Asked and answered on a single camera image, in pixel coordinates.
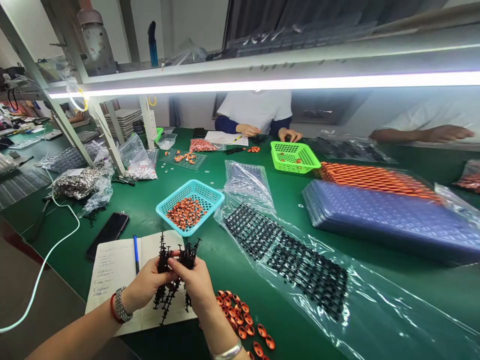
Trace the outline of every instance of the fluorescent light tube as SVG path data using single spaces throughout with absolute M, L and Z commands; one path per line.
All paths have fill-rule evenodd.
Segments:
M 188 85 L 132 87 L 84 91 L 87 97 L 149 95 L 175 93 L 209 93 L 246 90 L 298 90 L 298 89 L 353 89 L 353 88 L 403 88 L 440 86 L 478 86 L 480 71 L 431 72 L 392 75 L 339 76 L 300 79 L 219 82 Z M 66 99 L 68 93 L 49 93 L 52 99 Z M 71 94 L 81 98 L 79 92 Z

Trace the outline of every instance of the red string bracelet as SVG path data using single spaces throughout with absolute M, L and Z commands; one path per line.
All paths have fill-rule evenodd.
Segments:
M 113 295 L 111 296 L 110 298 L 110 311 L 111 311 L 111 314 L 113 315 L 113 318 L 115 319 L 115 321 L 119 324 L 125 324 L 125 321 L 123 321 L 121 318 L 119 318 L 117 316 L 117 314 L 115 313 L 115 306 L 114 306 L 114 296 L 115 296 L 115 293 L 113 293 Z

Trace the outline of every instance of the blue plastic basket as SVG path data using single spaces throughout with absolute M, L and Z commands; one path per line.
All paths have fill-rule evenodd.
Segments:
M 195 226 L 187 226 L 185 229 L 179 228 L 166 215 L 174 208 L 174 206 L 185 198 L 198 200 L 203 207 L 203 211 L 207 213 L 203 215 L 200 221 Z M 177 233 L 183 237 L 192 236 L 199 227 L 209 218 L 216 208 L 224 201 L 225 196 L 220 192 L 205 185 L 198 180 L 187 181 L 184 185 L 174 191 L 169 197 L 159 203 L 155 210 Z

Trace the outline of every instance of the blue sleeve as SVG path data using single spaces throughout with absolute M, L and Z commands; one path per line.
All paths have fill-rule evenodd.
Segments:
M 229 119 L 225 115 L 218 115 L 218 117 L 215 120 L 215 130 L 223 131 L 224 133 L 227 133 L 227 134 L 236 134 L 238 124 L 239 124 L 238 122 L 235 122 Z
M 290 123 L 292 122 L 292 117 L 289 116 L 286 119 L 283 120 L 277 120 L 277 121 L 272 121 L 270 123 L 270 136 L 273 137 L 278 137 L 279 136 L 279 130 L 281 128 L 287 128 L 290 129 Z

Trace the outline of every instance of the white t-shirt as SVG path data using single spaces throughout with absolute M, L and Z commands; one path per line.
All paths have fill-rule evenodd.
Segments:
M 292 116 L 291 90 L 232 91 L 220 105 L 217 113 L 239 124 L 248 124 L 270 132 L 272 121 Z
M 427 130 L 442 125 L 456 125 L 475 133 L 474 137 L 457 140 L 459 143 L 480 143 L 480 101 L 478 96 L 466 95 L 456 99 L 438 96 L 404 112 L 382 129 L 399 131 Z

